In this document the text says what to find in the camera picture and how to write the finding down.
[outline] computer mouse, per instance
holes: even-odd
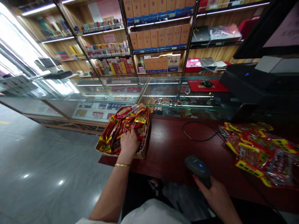
[[[208,81],[208,80],[201,81],[200,84],[202,84],[205,87],[212,87],[213,86],[213,83]]]

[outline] gray floor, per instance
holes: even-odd
[[[112,171],[98,163],[97,140],[45,128],[0,104],[0,224],[75,224],[88,217]],[[175,187],[165,195],[182,206],[184,188]],[[298,216],[282,214],[299,223]]]

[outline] mouse pad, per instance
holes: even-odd
[[[200,84],[200,82],[204,80],[210,81],[213,83],[213,86],[205,87]],[[219,82],[219,79],[188,80],[188,83],[193,92],[229,92],[228,89]]]

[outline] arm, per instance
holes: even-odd
[[[208,189],[197,176],[193,175],[193,178],[199,187],[199,190],[203,193],[207,202],[223,223],[242,224],[225,186],[222,183],[211,176],[212,187]]]
[[[130,165],[138,149],[134,129],[121,137],[121,153],[116,163]],[[89,217],[90,220],[117,223],[124,204],[129,167],[115,166]]]

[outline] hand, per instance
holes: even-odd
[[[211,176],[212,187],[208,189],[198,179],[197,176],[193,175],[193,178],[197,186],[199,187],[199,190],[203,193],[211,208],[224,223],[242,223],[225,189],[225,186],[222,183],[220,183],[214,177]]]
[[[133,157],[138,149],[139,143],[134,129],[128,130],[121,137],[121,153],[117,163],[131,164]]]

